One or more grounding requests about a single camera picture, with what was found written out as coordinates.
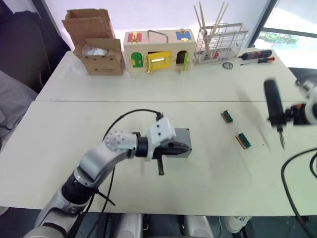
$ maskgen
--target metal handle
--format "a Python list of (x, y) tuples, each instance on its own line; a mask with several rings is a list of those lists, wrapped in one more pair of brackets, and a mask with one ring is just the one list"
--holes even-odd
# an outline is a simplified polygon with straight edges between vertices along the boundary
[(158, 31), (148, 30), (148, 37), (150, 37), (150, 32), (153, 32), (153, 33), (157, 33), (157, 34), (166, 36), (166, 43), (168, 43), (168, 36), (167, 36), (166, 34), (161, 33), (161, 32), (158, 32)]

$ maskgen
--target small round object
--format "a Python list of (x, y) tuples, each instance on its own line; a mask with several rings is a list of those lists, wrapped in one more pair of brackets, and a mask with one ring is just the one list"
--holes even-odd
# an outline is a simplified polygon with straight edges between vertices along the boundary
[(230, 62), (225, 62), (222, 64), (222, 67), (225, 69), (232, 69), (233, 68), (233, 64)]

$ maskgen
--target wooden lock box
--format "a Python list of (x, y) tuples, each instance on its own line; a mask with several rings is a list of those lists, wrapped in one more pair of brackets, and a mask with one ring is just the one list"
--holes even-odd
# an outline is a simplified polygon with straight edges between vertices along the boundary
[(186, 71), (195, 51), (190, 29), (126, 32), (124, 53), (129, 72)]

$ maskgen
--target red screwdriver handle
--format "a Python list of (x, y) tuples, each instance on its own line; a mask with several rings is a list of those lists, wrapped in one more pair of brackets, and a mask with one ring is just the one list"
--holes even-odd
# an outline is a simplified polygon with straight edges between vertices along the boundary
[(259, 59), (258, 63), (271, 63), (274, 60), (275, 60), (274, 56), (269, 56), (269, 57), (266, 57), (266, 58), (263, 58), (263, 59)]

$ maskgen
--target cardboard box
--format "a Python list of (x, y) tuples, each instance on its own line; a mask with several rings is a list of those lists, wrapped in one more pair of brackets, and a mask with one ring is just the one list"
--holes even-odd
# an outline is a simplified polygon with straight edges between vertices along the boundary
[(74, 46), (84, 45), (87, 38), (115, 38), (108, 11), (105, 9), (68, 10), (62, 22)]
[(83, 56), (84, 45), (77, 45), (74, 54), (85, 65), (90, 75), (122, 75), (124, 59), (119, 39), (91, 38), (86, 39), (86, 45), (108, 51), (107, 56)]

